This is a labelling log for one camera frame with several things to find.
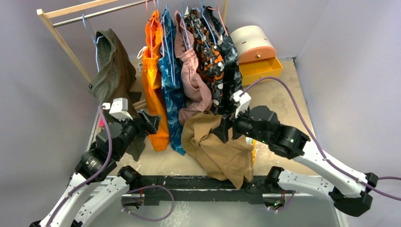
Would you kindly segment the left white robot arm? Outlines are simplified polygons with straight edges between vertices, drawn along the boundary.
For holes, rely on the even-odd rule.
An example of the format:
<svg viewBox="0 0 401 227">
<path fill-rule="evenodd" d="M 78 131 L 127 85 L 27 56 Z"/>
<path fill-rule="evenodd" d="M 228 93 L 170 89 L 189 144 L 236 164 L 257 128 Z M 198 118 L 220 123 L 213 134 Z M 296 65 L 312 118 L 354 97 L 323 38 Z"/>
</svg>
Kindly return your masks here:
<svg viewBox="0 0 401 227">
<path fill-rule="evenodd" d="M 138 118 L 121 110 L 110 114 L 116 121 L 105 124 L 105 130 L 97 134 L 62 197 L 44 219 L 31 223 L 32 227 L 87 227 L 123 193 L 140 190 L 141 175 L 132 167 L 121 168 L 121 176 L 108 175 L 136 139 L 157 133 L 161 117 L 143 110 L 138 111 Z"/>
</svg>

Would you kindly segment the tan brown shorts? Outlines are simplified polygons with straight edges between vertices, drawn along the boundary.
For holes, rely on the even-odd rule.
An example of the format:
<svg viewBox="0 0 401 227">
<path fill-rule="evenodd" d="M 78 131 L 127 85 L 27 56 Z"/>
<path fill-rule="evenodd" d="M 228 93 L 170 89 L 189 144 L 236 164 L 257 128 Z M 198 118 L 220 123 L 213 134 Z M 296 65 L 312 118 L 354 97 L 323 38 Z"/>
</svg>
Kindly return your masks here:
<svg viewBox="0 0 401 227">
<path fill-rule="evenodd" d="M 253 180 L 253 144 L 245 136 L 223 143 L 212 130 L 221 123 L 221 115 L 197 113 L 183 125 L 181 143 L 184 151 L 206 171 L 207 176 L 229 180 L 235 188 Z"/>
</svg>

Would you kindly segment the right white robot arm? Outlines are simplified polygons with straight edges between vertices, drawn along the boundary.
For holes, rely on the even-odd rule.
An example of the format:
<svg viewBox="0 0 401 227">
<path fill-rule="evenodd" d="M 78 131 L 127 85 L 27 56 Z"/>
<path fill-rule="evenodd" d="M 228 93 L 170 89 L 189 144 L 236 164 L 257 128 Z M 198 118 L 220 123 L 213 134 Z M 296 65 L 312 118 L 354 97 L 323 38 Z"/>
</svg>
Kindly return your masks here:
<svg viewBox="0 0 401 227">
<path fill-rule="evenodd" d="M 263 184 L 270 192 L 298 191 L 330 198 L 336 209 L 353 217 L 371 208 L 373 198 L 369 195 L 369 186 L 376 187 L 377 175 L 353 170 L 320 152 L 309 136 L 295 127 L 281 124 L 277 114 L 266 106 L 254 107 L 238 116 L 224 115 L 212 133 L 223 143 L 247 136 L 268 145 L 275 155 L 298 162 L 316 173 L 300 175 L 274 166 Z"/>
</svg>

